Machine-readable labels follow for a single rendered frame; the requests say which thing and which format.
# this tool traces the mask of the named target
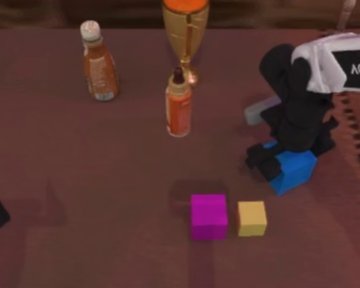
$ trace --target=trophy stem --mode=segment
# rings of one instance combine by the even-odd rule
[[[199,83],[199,75],[194,67],[191,67],[190,59],[184,57],[180,60],[188,84],[193,88]]]

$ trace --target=orange glue bottle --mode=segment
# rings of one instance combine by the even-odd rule
[[[84,68],[89,92],[98,101],[109,101],[119,93],[115,62],[103,43],[96,21],[85,21],[80,26],[84,44]]]
[[[167,130],[173,137],[184,137],[191,130],[191,93],[183,69],[176,67],[166,90]]]

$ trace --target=orange liquid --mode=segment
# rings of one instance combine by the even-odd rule
[[[167,91],[167,130],[175,137],[187,135],[191,129],[191,90],[184,96]]]
[[[208,0],[164,0],[164,4],[173,11],[191,13],[205,7]]]
[[[119,93],[113,58],[102,42],[85,46],[84,67],[89,92],[98,101],[112,100]]]

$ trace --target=trophy base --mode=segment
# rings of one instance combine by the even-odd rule
[[[184,68],[184,74],[192,88],[199,84],[199,75],[195,68]]]

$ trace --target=blue box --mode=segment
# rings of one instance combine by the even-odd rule
[[[276,145],[276,141],[271,141],[264,145],[270,148]],[[283,195],[286,191],[306,183],[313,173],[317,163],[316,156],[310,151],[295,153],[284,151],[276,156],[281,164],[282,173],[269,182],[277,195]]]

